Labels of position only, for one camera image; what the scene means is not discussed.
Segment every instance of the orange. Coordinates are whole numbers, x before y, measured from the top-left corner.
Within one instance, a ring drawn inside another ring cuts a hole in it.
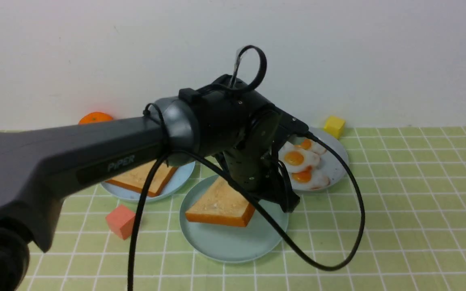
[[[104,114],[102,112],[91,112],[90,114],[84,116],[78,124],[102,122],[102,121],[111,121],[113,120],[112,116],[109,114]]]

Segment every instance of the logo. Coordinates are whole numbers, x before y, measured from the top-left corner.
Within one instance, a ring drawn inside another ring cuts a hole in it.
[[[127,166],[128,164],[131,164],[131,162],[134,162],[134,155],[130,155],[130,156],[121,158],[115,162],[111,162],[110,164],[107,165],[107,172],[118,170],[119,168],[123,166]]]

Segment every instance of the black cable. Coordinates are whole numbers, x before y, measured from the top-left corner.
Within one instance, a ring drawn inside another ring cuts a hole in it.
[[[172,154],[174,153],[185,153],[192,158],[196,159],[196,161],[200,162],[201,164],[207,166],[211,170],[213,170],[215,173],[220,175],[224,180],[228,182],[228,184],[237,192],[239,192],[249,203],[253,205],[253,207],[264,217],[264,219],[267,220],[267,222],[278,232],[278,234],[282,237],[282,239],[290,246],[290,248],[298,254],[301,259],[303,259],[305,262],[307,262],[309,265],[316,267],[317,269],[320,269],[322,271],[337,271],[339,269],[342,269],[345,267],[355,256],[355,253],[357,252],[357,249],[359,248],[361,239],[362,239],[362,234],[364,230],[364,223],[365,223],[365,216],[364,216],[364,204],[362,203],[362,196],[360,193],[359,186],[357,185],[357,182],[355,181],[355,177],[353,176],[352,171],[348,167],[348,165],[344,162],[344,160],[333,150],[331,147],[327,146],[325,143],[323,143],[321,140],[316,138],[316,136],[309,134],[307,138],[317,142],[318,144],[321,144],[325,149],[330,151],[338,160],[339,162],[343,165],[345,168],[346,172],[348,173],[348,176],[350,177],[354,188],[355,192],[357,194],[357,199],[359,200],[359,206],[361,210],[361,223],[359,226],[359,233],[357,234],[357,238],[355,239],[354,247],[352,248],[351,252],[348,254],[348,256],[338,265],[335,266],[326,266],[319,264],[318,262],[314,261],[310,256],[305,254],[300,247],[298,247],[294,241],[285,233],[285,230],[283,230],[278,223],[270,216],[269,213],[266,212],[266,210],[246,191],[244,188],[242,188],[233,178],[222,171],[222,169],[218,168],[213,164],[212,162],[206,160],[205,158],[199,156],[196,153],[192,153],[186,150],[172,150],[164,153],[160,158],[157,159],[157,161],[154,163],[152,168],[150,169],[150,172],[148,173],[147,179],[144,184],[144,188],[141,191],[140,199],[138,202],[138,208],[136,209],[136,218],[134,220],[134,225],[133,225],[133,232],[131,235],[131,247],[129,249],[129,264],[128,264],[128,273],[127,273],[127,289],[128,291],[133,291],[133,273],[134,273],[134,257],[135,257],[135,252],[136,252],[136,242],[138,238],[138,232],[139,232],[139,224],[141,221],[141,216],[143,214],[143,209],[146,201],[146,196],[148,194],[148,189],[150,188],[150,184],[152,183],[152,180],[154,178],[154,175],[159,169],[159,166]]]
[[[277,166],[277,169],[280,170],[282,179],[283,179],[283,188],[284,188],[284,195],[285,195],[285,208],[289,209],[289,192],[292,191],[292,185],[290,184],[290,177],[289,172],[285,168],[285,164],[281,160],[277,158],[270,157],[271,162]]]
[[[237,59],[235,59],[235,68],[233,69],[233,75],[231,76],[231,79],[229,79],[229,88],[235,87],[235,83],[237,81],[238,69],[240,68],[240,61],[242,59],[242,55],[244,55],[244,52],[248,51],[248,49],[249,49],[249,46],[244,46],[238,53]]]
[[[259,47],[253,46],[253,45],[244,46],[238,54],[238,57],[237,57],[238,64],[240,64],[240,60],[239,60],[240,57],[244,54],[244,52],[250,49],[254,49],[258,53],[258,57],[260,58],[260,65],[258,67],[258,72],[250,84],[248,84],[244,88],[239,88],[239,89],[233,89],[223,84],[209,84],[209,85],[202,87],[201,89],[198,89],[197,91],[200,92],[201,94],[204,94],[205,92],[209,92],[213,90],[226,91],[226,92],[235,93],[235,94],[243,94],[243,93],[251,92],[255,90],[256,88],[258,88],[258,86],[264,80],[265,74],[267,72],[267,58],[265,56],[264,51],[261,50]],[[235,74],[237,71],[238,70],[235,70],[235,72],[233,72],[233,76],[231,77],[231,80],[233,80],[234,78],[233,82],[236,81],[237,79],[237,76]]]
[[[154,175],[159,169],[159,166],[171,155],[170,151],[164,153],[160,158],[156,160],[150,171],[148,172],[148,176],[146,177],[145,184],[143,189],[141,190],[141,194],[139,196],[138,207],[136,208],[136,217],[134,219],[133,224],[133,232],[131,234],[131,245],[129,247],[129,263],[127,269],[127,290],[133,291],[133,283],[134,283],[134,257],[136,254],[136,242],[138,240],[138,233],[139,233],[139,224],[141,222],[141,214],[143,214],[143,208],[145,207],[146,196],[148,194],[148,189],[150,188],[150,184],[152,184],[152,180],[154,179]]]
[[[157,111],[157,115],[159,117],[159,123],[157,122],[157,120],[154,120],[152,116],[150,116],[150,110],[148,109],[151,106],[154,107],[154,109]],[[150,118],[152,121],[154,121],[155,123],[159,124],[159,126],[161,126],[161,130],[163,131],[163,144],[167,146],[169,143],[170,136],[168,135],[168,129],[165,124],[165,119],[163,118],[163,114],[161,114],[161,109],[159,108],[159,106],[155,103],[148,103],[145,106],[145,110],[143,111],[143,116]]]

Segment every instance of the robotic arm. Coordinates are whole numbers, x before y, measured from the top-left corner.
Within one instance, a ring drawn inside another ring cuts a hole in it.
[[[266,63],[261,54],[262,69]],[[307,136],[309,131],[305,123],[254,91],[252,84],[259,84],[264,74],[265,68],[249,85],[233,74],[199,90],[181,89],[176,97],[157,100],[154,107],[159,111],[147,107],[142,117],[0,133],[0,291],[14,290],[24,278],[28,243],[34,241],[43,252],[50,249],[66,197],[157,160],[167,148],[214,156],[243,194],[292,212],[299,196],[286,183],[288,175],[278,168],[276,154],[291,136]],[[181,152],[167,159],[172,166],[191,161]],[[364,215],[353,254],[362,228]],[[313,260],[308,263],[323,267]]]

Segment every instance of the fried egg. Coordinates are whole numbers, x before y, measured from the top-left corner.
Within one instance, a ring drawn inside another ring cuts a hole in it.
[[[287,172],[299,173],[320,164],[320,156],[286,142],[278,152],[279,159],[285,164]]]
[[[302,148],[307,151],[311,151],[318,155],[322,155],[327,152],[327,149],[322,147],[317,142],[309,140],[308,138],[305,138],[305,140],[303,140],[303,142],[301,142],[300,144],[296,144],[296,147]]]
[[[310,169],[290,174],[290,184],[294,190],[315,190],[330,184],[330,178],[318,169]]]

